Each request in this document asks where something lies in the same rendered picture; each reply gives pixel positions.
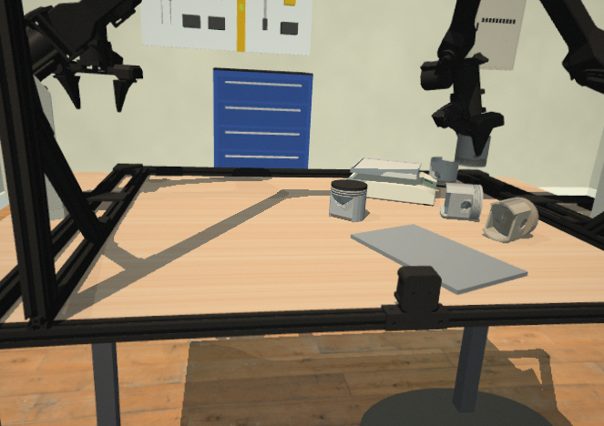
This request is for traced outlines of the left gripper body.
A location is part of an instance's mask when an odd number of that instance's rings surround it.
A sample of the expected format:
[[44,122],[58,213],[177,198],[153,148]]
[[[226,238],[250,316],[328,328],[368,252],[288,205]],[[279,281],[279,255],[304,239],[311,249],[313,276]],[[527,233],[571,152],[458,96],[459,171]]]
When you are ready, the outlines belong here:
[[[89,49],[79,56],[77,62],[71,61],[64,67],[58,65],[57,71],[53,72],[52,74],[55,74],[55,76],[75,76],[76,73],[88,73],[113,76],[114,68],[114,74],[118,80],[130,81],[143,79],[143,71],[140,66],[110,65],[108,47],[111,45],[110,42],[108,42],[106,35],[96,35],[95,38],[87,45],[89,46]],[[88,65],[96,66],[92,66],[92,68],[95,69],[90,69],[87,68]],[[99,66],[104,67],[104,69],[98,69]]]

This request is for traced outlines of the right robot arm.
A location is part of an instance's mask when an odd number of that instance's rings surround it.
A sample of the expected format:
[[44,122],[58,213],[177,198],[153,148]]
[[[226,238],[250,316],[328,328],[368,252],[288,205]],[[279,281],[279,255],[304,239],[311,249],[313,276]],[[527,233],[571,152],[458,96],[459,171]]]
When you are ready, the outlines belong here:
[[[438,61],[427,61],[420,67],[423,90],[448,89],[449,84],[453,84],[453,89],[480,85],[478,65],[489,59],[480,52],[465,58],[476,41],[475,19],[480,1],[456,0],[451,25],[437,50]],[[596,27],[581,0],[539,1],[568,46],[562,65],[570,80],[604,95],[604,30]],[[448,128],[461,115],[469,117],[465,100],[458,96],[455,101],[450,96],[450,102],[435,111],[432,118],[437,127]]]

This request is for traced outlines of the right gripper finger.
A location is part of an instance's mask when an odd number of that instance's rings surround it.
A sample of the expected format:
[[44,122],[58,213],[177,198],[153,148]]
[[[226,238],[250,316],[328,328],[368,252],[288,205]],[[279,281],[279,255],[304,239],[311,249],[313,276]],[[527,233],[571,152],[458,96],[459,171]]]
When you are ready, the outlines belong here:
[[487,142],[492,130],[493,130],[493,128],[483,130],[480,132],[471,130],[470,128],[465,130],[468,134],[471,135],[475,154],[477,157],[481,156],[483,149],[486,145],[486,142]]
[[471,137],[471,135],[465,131],[466,129],[470,128],[468,122],[457,124],[457,125],[451,125],[450,128],[452,128],[456,132],[456,135],[460,134],[460,135]]

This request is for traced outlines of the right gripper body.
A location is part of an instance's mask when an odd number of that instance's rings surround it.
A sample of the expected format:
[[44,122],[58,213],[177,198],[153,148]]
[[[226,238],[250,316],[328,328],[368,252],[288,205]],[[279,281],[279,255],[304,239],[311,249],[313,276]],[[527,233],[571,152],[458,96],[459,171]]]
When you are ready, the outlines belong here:
[[457,101],[458,96],[465,100],[469,117],[460,117],[451,125],[468,122],[470,129],[474,131],[483,131],[490,128],[503,126],[505,124],[503,115],[497,112],[486,112],[486,108],[482,107],[481,95],[484,93],[485,89],[481,89],[480,85],[466,89],[454,89],[454,93],[450,94],[450,96],[453,96],[455,101]]

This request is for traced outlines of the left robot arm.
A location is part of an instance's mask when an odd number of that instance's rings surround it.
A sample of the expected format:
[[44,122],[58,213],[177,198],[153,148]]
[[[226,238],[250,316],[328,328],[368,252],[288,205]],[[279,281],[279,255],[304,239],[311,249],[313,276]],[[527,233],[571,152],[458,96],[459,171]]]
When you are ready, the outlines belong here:
[[[41,82],[55,72],[60,63],[62,67],[66,66],[89,48],[86,43],[96,35],[107,36],[109,23],[117,28],[136,13],[134,8],[141,2],[142,0],[81,0],[54,7],[40,6],[27,13],[24,17],[33,74]],[[116,23],[119,19],[121,20]]]

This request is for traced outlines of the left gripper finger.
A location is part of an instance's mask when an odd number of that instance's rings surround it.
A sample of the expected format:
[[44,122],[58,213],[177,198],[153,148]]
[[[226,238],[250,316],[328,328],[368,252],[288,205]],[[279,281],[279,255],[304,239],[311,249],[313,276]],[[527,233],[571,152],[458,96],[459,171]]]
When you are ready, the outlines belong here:
[[[137,83],[138,80],[113,80],[114,93],[115,93],[115,101],[116,108],[118,112],[121,112],[128,89],[133,83]],[[123,84],[123,86],[122,86]]]
[[66,90],[76,109],[80,109],[81,102],[78,87],[80,76],[53,76],[53,78],[57,78],[62,87]]

